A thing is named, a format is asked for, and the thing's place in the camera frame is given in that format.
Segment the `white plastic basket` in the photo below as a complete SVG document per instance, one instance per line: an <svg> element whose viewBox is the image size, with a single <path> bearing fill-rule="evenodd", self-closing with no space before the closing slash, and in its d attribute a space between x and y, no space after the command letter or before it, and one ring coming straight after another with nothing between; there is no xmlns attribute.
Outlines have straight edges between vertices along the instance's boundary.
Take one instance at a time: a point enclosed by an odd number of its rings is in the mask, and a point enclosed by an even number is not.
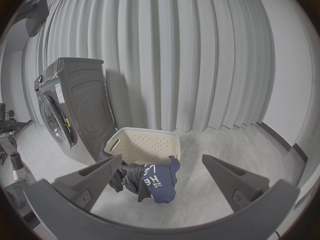
<svg viewBox="0 0 320 240"><path fill-rule="evenodd" d="M122 160L128 165L169 164L168 156L180 160L178 135L163 130L122 128L107 142L104 151L112 155L122 154Z"/></svg>

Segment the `white curtain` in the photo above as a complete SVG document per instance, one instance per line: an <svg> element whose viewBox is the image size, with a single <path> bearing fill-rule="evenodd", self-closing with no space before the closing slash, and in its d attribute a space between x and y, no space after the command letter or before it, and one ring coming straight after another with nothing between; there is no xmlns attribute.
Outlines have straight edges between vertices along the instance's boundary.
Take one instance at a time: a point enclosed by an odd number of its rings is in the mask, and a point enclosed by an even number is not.
<svg viewBox="0 0 320 240"><path fill-rule="evenodd" d="M36 74L59 57L104 60L119 128L255 124L273 87L274 43L260 0L54 0L25 49L25 70Z"/></svg>

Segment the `clothing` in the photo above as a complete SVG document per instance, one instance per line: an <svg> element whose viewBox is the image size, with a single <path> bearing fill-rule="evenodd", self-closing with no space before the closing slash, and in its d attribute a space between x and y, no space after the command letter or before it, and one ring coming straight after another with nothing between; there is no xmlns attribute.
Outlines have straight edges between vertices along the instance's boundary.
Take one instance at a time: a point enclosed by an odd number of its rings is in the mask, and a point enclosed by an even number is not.
<svg viewBox="0 0 320 240"><path fill-rule="evenodd" d="M99 161L109 158L112 154L104 152L106 142L101 145ZM136 164L128 165L122 161L121 166L111 178L109 185L116 191L123 190L123 186L138 195L138 202L144 198L152 197L158 204L170 203L174 200L177 183L176 172L180 168L179 161L169 156L170 164Z"/></svg>
<svg viewBox="0 0 320 240"><path fill-rule="evenodd" d="M148 186L151 197L157 204L168 204L176 196L174 186L177 178L176 172L180 168L178 159L169 156L170 164L147 164L144 166L144 174L141 180Z"/></svg>
<svg viewBox="0 0 320 240"><path fill-rule="evenodd" d="M144 173L144 164L122 164L120 171L125 175L122 185L125 185L126 189L132 193L138 194L138 202L141 202L144 198L151 197L148 187L141 179Z"/></svg>

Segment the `dark gray washing machine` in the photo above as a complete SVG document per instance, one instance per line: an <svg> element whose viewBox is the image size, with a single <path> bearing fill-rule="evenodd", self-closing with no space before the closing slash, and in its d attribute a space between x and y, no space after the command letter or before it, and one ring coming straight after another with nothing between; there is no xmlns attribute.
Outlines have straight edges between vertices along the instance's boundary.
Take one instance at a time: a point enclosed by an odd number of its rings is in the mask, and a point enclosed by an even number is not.
<svg viewBox="0 0 320 240"><path fill-rule="evenodd" d="M102 64L58 58L34 82L49 133L66 156L86 165L98 161L102 142L116 132Z"/></svg>

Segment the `concrete floor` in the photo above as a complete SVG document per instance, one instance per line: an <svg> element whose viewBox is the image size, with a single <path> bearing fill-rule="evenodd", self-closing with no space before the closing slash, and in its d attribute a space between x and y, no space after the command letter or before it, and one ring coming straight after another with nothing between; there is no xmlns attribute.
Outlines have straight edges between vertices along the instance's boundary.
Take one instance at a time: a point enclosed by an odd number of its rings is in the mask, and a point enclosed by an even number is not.
<svg viewBox="0 0 320 240"><path fill-rule="evenodd" d="M91 212L103 218L148 228L178 228L211 222L233 211L202 164L208 154L270 179L296 184L305 166L299 155L287 152L258 125L233 129L210 127L199 133L176 130L181 145L181 167L176 176L176 198L170 204L156 204L152 198L137 202L138 196L124 189L116 193L107 186ZM35 123L16 136L18 151L36 180L55 178L84 168L66 157L44 126ZM4 186L13 182L10 159L0 166Z"/></svg>

